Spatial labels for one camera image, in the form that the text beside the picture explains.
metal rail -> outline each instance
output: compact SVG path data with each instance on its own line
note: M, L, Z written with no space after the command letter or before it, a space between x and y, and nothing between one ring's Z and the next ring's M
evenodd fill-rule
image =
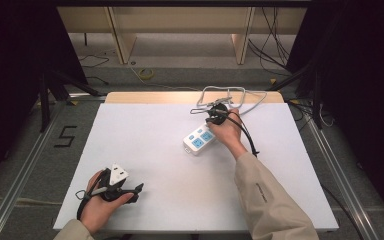
M338 162L332 148L327 141L323 130L318 129L313 120L309 121L311 132L323 153L323 156L328 164L330 171L333 174L336 184L344 197L349 211L354 218L357 227L359 228L364 239L375 240L379 239L366 211L363 208L360 200L358 199L354 189L352 188L347 176L342 170L341 165Z
M30 151L26 161L20 169L17 177L14 180L14 183L11 185L8 193L2 200L0 204L0 233L8 220L9 215L11 214L15 203L17 202L18 197L20 196L29 176L38 161L46 142L48 141L49 135L52 132L56 119L58 118L60 112L64 109L65 102L58 102L55 105L55 109L52 111L51 120L48 127L40 133L37 138L32 150Z

sleeve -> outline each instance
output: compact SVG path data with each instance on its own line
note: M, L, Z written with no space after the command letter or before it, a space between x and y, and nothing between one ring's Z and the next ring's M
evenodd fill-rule
M237 159L235 183L252 239L318 239L310 218L249 152Z
M70 220L54 240L93 240L87 228L76 219Z

wrist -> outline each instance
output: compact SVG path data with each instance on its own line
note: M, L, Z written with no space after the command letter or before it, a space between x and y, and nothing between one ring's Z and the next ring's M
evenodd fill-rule
M93 235L97 232L97 229L95 227L95 224L91 221L87 221L87 220L81 220L83 226L85 226L85 228L89 231L90 235Z
M233 155L235 160L237 160L242 154L248 152L248 150L241 142L228 144L226 145L226 147L229 149L230 153Z

power strip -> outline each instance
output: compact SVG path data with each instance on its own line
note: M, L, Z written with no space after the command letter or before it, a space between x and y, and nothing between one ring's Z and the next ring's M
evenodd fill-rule
M187 153L198 155L206 146L216 139L208 128L207 124L202 124L195 131L183 138L183 146Z

left hand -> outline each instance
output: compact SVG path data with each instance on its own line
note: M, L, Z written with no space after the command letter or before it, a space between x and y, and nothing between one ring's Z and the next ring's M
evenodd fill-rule
M96 181L101 172L102 171L95 173L95 175L93 175L93 177L89 180L87 192L90 190L93 183ZM103 227L108 222L108 219L111 217L113 212L118 207L129 201L129 199L133 197L133 195L133 193L126 193L112 202L105 201L99 195L94 196L89 200L89 202L83 209L82 215L80 216L80 221L92 235L96 233L99 229L101 229L101 227Z

